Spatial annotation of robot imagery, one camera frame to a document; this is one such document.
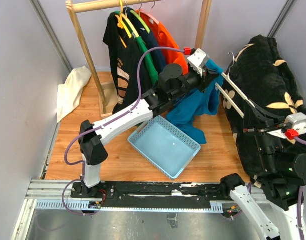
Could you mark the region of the orange t shirt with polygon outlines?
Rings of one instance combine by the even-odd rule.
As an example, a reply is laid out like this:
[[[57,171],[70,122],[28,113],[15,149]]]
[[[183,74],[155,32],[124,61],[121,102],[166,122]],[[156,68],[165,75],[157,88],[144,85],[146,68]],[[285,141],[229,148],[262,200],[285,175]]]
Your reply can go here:
[[[160,47],[162,46],[179,49],[179,46],[177,45],[176,41],[173,39],[169,31],[166,29],[166,27],[162,24],[161,21],[158,20],[159,25],[157,25],[155,23],[151,23],[150,19],[143,13],[139,14],[139,16],[150,28]],[[183,53],[170,50],[162,50],[161,52],[164,55],[167,64],[178,64],[182,68],[183,75],[186,75],[188,73],[188,65]]]

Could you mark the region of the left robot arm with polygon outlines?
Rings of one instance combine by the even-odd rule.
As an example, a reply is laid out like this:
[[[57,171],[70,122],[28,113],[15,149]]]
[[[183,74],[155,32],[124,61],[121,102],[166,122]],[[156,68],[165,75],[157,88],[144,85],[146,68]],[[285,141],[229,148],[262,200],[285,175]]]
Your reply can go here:
[[[135,125],[169,110],[177,98],[193,90],[205,93],[222,73],[212,61],[189,65],[187,74],[183,74],[179,65],[169,64],[159,74],[158,82],[134,103],[106,119],[81,123],[78,143],[84,162],[82,192],[89,198],[99,194],[100,167],[108,157],[106,144]]]

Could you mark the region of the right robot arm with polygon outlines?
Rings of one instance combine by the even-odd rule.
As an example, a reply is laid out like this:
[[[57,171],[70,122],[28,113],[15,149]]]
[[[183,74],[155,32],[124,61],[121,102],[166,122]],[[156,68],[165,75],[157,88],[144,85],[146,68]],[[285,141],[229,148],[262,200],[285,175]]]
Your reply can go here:
[[[295,140],[306,134],[306,115],[295,113],[287,117],[271,114],[249,99],[240,109],[232,99],[232,107],[243,120],[243,133],[254,136],[265,175],[260,177],[261,189],[272,207],[277,224],[267,217],[251,196],[238,174],[223,177],[220,196],[233,200],[245,214],[262,240],[306,240],[303,219],[303,187],[306,186],[306,153],[286,152],[281,140]]]

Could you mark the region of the light blue plastic basket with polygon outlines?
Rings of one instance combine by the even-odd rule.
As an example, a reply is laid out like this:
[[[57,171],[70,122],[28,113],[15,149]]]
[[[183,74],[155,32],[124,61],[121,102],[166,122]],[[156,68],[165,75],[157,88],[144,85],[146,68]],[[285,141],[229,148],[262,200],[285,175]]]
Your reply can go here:
[[[142,123],[128,142],[171,180],[181,175],[201,149],[199,143],[161,116]]]

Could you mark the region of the cream white cloth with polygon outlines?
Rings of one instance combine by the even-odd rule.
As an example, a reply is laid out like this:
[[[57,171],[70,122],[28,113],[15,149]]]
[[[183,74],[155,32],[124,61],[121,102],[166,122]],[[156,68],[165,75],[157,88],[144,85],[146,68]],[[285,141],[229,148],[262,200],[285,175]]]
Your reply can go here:
[[[91,77],[90,70],[83,66],[72,69],[63,84],[58,85],[56,118],[59,123],[80,105],[83,88]]]

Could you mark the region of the teal blue t shirt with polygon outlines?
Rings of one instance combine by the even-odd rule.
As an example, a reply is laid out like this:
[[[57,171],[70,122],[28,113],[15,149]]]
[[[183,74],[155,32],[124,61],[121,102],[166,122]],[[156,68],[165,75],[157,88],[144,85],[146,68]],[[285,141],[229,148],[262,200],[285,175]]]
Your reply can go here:
[[[220,75],[206,88],[204,93],[197,89],[192,90],[166,115],[166,119],[197,143],[206,144],[204,132],[193,126],[194,117],[217,114],[220,91],[215,84],[221,86],[223,81]]]

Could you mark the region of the aluminium rail frame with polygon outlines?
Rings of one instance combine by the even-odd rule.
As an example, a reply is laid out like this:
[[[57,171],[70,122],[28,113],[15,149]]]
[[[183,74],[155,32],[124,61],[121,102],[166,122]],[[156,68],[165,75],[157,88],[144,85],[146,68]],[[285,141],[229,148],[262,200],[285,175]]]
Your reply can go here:
[[[19,219],[13,233],[13,239],[23,240],[28,232],[28,224],[32,219],[35,210],[68,210],[76,215],[87,216],[94,215],[98,212],[143,212],[143,213],[191,213],[191,214],[224,214],[230,220],[235,219],[240,214],[244,214],[240,207],[232,200],[230,202],[212,202],[210,209],[202,210],[135,210],[125,208],[104,207],[104,199],[97,199],[92,202],[85,198],[71,198],[70,190],[73,183],[81,182],[80,180],[56,181],[56,180],[32,180],[29,184]],[[277,218],[273,213],[269,201],[266,199],[263,190],[253,187],[251,184],[245,183],[251,196],[257,202],[259,207],[267,215],[267,217],[277,224]]]

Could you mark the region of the wooden clothes rack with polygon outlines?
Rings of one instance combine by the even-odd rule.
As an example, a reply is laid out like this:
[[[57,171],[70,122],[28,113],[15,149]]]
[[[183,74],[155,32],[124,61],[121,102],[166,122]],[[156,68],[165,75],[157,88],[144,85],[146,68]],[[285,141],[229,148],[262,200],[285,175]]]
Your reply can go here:
[[[113,92],[115,89],[113,81],[108,77],[107,73],[98,74],[93,60],[91,58],[82,28],[80,26],[77,14],[92,11],[99,11],[104,9],[115,8],[119,6],[131,6],[135,4],[148,3],[147,0],[96,0],[83,3],[72,3],[70,0],[66,1],[66,9],[75,29],[78,41],[82,48],[86,62],[91,71],[92,78],[98,90],[99,96],[99,114],[102,119],[112,115],[113,104],[117,102],[117,94]]]

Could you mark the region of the yellow hanger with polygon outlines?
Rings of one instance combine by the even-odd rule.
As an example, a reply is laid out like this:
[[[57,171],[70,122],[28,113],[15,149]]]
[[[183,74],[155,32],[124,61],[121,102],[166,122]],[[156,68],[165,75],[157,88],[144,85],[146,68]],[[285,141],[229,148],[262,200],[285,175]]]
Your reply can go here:
[[[119,0],[119,5],[120,5],[120,11],[115,14],[115,18],[118,21],[117,27],[120,28],[120,29],[123,29],[126,32],[126,35],[127,35],[128,39],[131,39],[132,34],[130,33],[128,27],[126,26],[126,24],[125,24],[125,22],[123,21],[123,18],[122,18],[123,3],[122,3],[121,0]]]

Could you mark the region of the pink plastic hanger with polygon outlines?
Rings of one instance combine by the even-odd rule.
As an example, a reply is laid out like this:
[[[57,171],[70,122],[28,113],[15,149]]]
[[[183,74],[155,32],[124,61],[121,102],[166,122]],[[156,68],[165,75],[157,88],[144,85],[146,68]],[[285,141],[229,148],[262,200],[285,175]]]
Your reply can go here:
[[[150,19],[151,23],[159,25],[159,21],[154,16],[152,16],[150,13],[142,10],[142,1],[140,1],[140,7],[138,9],[138,13],[146,15]]]

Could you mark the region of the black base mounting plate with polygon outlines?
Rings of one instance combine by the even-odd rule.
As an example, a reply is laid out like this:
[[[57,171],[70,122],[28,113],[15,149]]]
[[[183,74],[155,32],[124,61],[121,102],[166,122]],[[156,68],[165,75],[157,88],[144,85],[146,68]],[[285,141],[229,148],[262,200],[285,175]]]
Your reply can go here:
[[[206,210],[212,202],[232,199],[222,184],[193,182],[129,182],[107,181],[87,188],[73,183],[73,199],[104,199],[104,207],[133,210]]]

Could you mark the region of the black printed t shirt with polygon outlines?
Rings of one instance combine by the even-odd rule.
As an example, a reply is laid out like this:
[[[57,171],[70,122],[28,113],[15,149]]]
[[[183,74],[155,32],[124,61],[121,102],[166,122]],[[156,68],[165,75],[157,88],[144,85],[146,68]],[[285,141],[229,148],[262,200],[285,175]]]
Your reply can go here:
[[[137,67],[147,48],[141,37],[128,36],[118,27],[115,12],[107,19],[103,43],[108,46],[110,70],[118,96],[112,111],[115,114],[138,99]]]

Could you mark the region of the lime green hanger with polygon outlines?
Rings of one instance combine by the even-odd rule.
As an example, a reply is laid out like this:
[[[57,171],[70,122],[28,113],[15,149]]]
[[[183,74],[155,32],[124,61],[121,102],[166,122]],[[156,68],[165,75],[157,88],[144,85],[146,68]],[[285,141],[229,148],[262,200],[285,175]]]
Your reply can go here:
[[[145,22],[141,19],[141,17],[134,10],[130,10],[130,13],[141,23],[145,31],[147,33],[150,33],[149,27],[145,24]]]

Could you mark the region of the black floral blanket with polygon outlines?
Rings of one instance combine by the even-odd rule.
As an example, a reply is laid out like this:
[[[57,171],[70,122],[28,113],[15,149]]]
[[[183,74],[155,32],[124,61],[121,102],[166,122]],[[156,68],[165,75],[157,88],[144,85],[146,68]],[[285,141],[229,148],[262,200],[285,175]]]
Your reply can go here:
[[[253,37],[236,56],[229,77],[250,100],[269,113],[282,117],[300,112],[306,115],[295,77],[281,58],[274,38]],[[225,97],[221,100],[243,169],[252,182],[260,186],[260,178],[267,173],[262,167],[255,138],[243,133],[241,116]]]

